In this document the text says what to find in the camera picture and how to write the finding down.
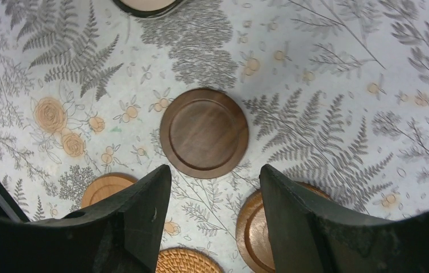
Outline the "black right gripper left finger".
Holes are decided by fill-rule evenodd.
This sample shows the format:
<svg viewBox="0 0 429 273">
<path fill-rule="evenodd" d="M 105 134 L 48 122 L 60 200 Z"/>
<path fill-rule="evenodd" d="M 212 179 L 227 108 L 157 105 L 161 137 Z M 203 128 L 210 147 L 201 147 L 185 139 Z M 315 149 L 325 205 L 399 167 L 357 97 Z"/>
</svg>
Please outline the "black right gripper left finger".
<svg viewBox="0 0 429 273">
<path fill-rule="evenodd" d="M 171 183 L 161 165 L 61 219 L 0 218 L 0 272 L 154 272 Z"/>
</svg>

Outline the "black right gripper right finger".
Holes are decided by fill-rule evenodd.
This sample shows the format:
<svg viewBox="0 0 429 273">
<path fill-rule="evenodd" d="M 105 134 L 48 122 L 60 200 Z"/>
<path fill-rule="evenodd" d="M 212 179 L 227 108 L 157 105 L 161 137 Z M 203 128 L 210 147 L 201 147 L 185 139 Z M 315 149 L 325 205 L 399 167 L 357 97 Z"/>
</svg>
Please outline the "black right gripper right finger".
<svg viewBox="0 0 429 273">
<path fill-rule="evenodd" d="M 277 272 L 429 272 L 429 211 L 391 221 L 345 208 L 268 164 L 259 179 Z"/>
</svg>

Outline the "brown ridged coaster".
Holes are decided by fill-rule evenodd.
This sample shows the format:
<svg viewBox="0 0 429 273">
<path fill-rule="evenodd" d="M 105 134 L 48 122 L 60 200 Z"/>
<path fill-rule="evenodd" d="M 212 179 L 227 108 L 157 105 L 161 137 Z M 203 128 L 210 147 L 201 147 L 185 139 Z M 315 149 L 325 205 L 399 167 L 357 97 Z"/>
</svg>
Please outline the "brown ridged coaster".
<svg viewBox="0 0 429 273">
<path fill-rule="evenodd" d="M 310 221 L 299 210 L 278 211 L 281 230 L 270 236 L 261 190 L 244 203 L 236 224 L 236 243 L 243 260 L 254 272 L 323 272 Z"/>
</svg>

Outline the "light bamboo coaster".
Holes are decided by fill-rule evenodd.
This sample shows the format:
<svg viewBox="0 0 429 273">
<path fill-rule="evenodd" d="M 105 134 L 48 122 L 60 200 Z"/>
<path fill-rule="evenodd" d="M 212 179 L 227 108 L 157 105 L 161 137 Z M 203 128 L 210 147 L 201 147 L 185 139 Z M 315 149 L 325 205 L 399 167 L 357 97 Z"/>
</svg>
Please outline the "light bamboo coaster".
<svg viewBox="0 0 429 273">
<path fill-rule="evenodd" d="M 131 175 L 113 172 L 102 175 L 93 180 L 83 193 L 80 208 L 91 206 L 104 200 L 125 188 L 135 184 L 138 180 Z"/>
</svg>

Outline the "woven rattan coaster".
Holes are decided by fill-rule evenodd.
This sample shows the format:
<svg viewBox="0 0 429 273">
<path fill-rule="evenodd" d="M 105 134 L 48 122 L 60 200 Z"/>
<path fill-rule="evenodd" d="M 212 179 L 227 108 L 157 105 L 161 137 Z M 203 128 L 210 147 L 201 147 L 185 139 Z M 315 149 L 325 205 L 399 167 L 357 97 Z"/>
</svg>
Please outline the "woven rattan coaster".
<svg viewBox="0 0 429 273">
<path fill-rule="evenodd" d="M 155 273 L 223 273 L 223 269 L 199 251 L 174 247 L 159 252 Z"/>
</svg>

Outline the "dark walnut coaster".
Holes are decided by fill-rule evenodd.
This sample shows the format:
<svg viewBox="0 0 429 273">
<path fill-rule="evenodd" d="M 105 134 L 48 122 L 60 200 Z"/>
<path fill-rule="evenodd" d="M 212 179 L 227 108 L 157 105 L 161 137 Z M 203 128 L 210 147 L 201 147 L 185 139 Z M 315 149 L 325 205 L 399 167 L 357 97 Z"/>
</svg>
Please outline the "dark walnut coaster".
<svg viewBox="0 0 429 273">
<path fill-rule="evenodd" d="M 242 160 L 249 129 L 241 107 L 217 90 L 189 90 L 166 108 L 159 131 L 162 151 L 175 169 L 198 179 L 228 174 Z"/>
</svg>

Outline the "cream tray with black rim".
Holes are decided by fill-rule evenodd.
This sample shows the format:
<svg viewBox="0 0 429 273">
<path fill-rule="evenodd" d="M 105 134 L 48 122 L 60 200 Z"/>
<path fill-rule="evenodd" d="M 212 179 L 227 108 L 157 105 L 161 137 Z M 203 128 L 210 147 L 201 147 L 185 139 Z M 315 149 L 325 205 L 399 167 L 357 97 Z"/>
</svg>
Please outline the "cream tray with black rim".
<svg viewBox="0 0 429 273">
<path fill-rule="evenodd" d="M 140 19 L 155 19 L 173 12 L 186 0 L 112 0 L 112 2 L 128 15 Z"/>
</svg>

